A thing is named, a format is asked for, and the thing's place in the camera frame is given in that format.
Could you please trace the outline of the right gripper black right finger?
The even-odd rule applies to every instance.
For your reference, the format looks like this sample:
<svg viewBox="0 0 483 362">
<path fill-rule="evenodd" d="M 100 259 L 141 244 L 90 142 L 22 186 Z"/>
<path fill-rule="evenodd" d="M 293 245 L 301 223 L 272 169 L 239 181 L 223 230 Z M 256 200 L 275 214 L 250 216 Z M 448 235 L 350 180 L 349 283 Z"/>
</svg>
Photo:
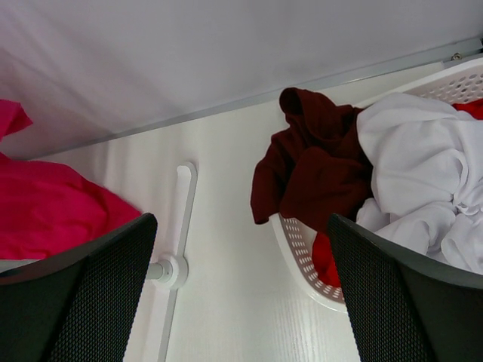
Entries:
<svg viewBox="0 0 483 362">
<path fill-rule="evenodd" d="M 482 276 L 333 214 L 331 249 L 362 361 L 480 361 Z"/>
</svg>

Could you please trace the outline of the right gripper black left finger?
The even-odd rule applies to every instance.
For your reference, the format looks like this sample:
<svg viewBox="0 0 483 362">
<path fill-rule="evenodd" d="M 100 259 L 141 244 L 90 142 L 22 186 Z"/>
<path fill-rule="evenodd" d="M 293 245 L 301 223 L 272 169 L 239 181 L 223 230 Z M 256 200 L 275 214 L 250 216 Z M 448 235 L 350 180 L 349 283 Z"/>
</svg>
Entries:
<svg viewBox="0 0 483 362">
<path fill-rule="evenodd" d="M 3 361 L 121 361 L 158 223 L 145 213 L 81 246 L 1 274 Z"/>
</svg>

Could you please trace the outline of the bright red t shirt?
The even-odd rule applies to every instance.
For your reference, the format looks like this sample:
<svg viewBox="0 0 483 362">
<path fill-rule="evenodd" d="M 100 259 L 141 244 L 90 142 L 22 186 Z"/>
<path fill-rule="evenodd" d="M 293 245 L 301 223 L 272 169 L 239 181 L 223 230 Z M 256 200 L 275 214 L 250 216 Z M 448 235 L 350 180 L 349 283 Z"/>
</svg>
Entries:
<svg viewBox="0 0 483 362">
<path fill-rule="evenodd" d="M 482 120 L 482 100 L 469 103 L 453 103 L 457 111 L 469 113 L 474 119 Z M 312 262 L 318 273 L 318 279 L 332 287 L 341 287 L 337 267 L 332 255 L 329 237 L 318 232 L 312 245 Z"/>
</svg>

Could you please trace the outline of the pink magenta t shirt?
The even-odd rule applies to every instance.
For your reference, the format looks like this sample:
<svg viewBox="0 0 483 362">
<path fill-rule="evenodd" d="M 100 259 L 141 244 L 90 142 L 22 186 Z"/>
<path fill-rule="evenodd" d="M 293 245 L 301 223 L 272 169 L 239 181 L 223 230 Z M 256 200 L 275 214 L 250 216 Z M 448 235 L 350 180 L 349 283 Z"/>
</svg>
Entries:
<svg viewBox="0 0 483 362">
<path fill-rule="evenodd" d="M 45 259 L 99 238 L 140 214 L 69 166 L 1 156 L 2 259 Z"/>
</svg>

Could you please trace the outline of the white t shirt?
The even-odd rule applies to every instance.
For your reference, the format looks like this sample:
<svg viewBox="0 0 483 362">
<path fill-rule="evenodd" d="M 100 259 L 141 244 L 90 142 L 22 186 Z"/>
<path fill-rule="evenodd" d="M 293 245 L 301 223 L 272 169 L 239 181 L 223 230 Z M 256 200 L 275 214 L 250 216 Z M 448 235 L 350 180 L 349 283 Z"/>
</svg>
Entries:
<svg viewBox="0 0 483 362">
<path fill-rule="evenodd" d="M 438 100 L 391 94 L 366 108 L 356 126 L 373 168 L 373 195 L 357 223 L 481 273 L 482 123 Z"/>
</svg>

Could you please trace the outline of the maroon t shirt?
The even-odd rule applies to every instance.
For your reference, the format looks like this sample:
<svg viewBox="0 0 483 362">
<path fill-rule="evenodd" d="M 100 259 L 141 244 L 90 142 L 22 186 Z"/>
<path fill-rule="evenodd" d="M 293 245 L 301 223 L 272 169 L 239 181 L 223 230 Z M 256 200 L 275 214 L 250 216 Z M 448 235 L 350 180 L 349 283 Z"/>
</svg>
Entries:
<svg viewBox="0 0 483 362">
<path fill-rule="evenodd" d="M 275 214 L 326 232 L 334 213 L 353 218 L 371 196 L 372 166 L 358 141 L 360 108 L 290 87 L 279 97 L 288 128 L 272 135 L 254 170 L 251 210 L 262 225 Z"/>
</svg>

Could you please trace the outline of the white clothes rack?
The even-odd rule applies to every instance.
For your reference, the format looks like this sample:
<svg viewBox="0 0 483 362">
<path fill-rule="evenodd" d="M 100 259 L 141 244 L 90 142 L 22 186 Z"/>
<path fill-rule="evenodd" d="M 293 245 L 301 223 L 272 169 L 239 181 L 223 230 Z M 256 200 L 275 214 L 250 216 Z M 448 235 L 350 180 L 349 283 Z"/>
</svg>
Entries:
<svg viewBox="0 0 483 362">
<path fill-rule="evenodd" d="M 165 239 L 156 262 L 148 267 L 146 280 L 154 287 L 143 361 L 164 361 L 168 352 L 178 290 L 186 283 L 189 265 L 184 256 L 198 173 L 196 166 L 177 166 Z"/>
</svg>

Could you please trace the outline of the aluminium rail frame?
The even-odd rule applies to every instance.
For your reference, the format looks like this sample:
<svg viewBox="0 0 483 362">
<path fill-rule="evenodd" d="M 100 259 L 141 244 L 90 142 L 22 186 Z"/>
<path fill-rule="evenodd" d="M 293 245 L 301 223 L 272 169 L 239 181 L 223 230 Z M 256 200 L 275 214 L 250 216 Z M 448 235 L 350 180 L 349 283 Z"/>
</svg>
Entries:
<svg viewBox="0 0 483 362">
<path fill-rule="evenodd" d="M 296 86 L 305 89 L 322 90 L 325 88 L 350 84 L 355 81 L 361 81 L 369 78 L 375 78 L 381 75 L 400 72 L 419 66 L 426 66 L 433 63 L 451 63 L 455 61 L 455 54 L 460 54 L 462 58 L 467 58 L 473 57 L 477 54 L 480 54 L 481 52 L 482 36 L 478 35 L 474 38 L 452 42 L 450 44 L 431 48 L 429 50 L 420 51 L 403 57 L 397 57 L 392 60 L 386 60 L 383 62 L 371 64 L 369 66 L 364 66 L 345 72 L 339 72 L 333 75 L 326 75 L 315 80 L 298 83 L 296 84 Z M 181 124 L 184 122 L 196 120 L 198 118 L 203 118 L 224 112 L 231 112 L 233 110 L 241 109 L 248 106 L 255 106 L 276 99 L 280 92 L 281 89 L 272 90 L 270 92 L 265 92 L 256 96 L 235 100 L 219 106 L 213 106 L 207 109 L 198 110 L 196 112 L 190 112 L 166 120 L 156 121 L 151 124 L 131 128 L 129 130 L 123 130 L 119 133 L 113 133 L 108 136 L 92 140 L 89 143 L 91 145 L 97 143 L 104 143 L 110 140 L 127 137 L 148 130 L 154 130 L 174 124 Z"/>
</svg>

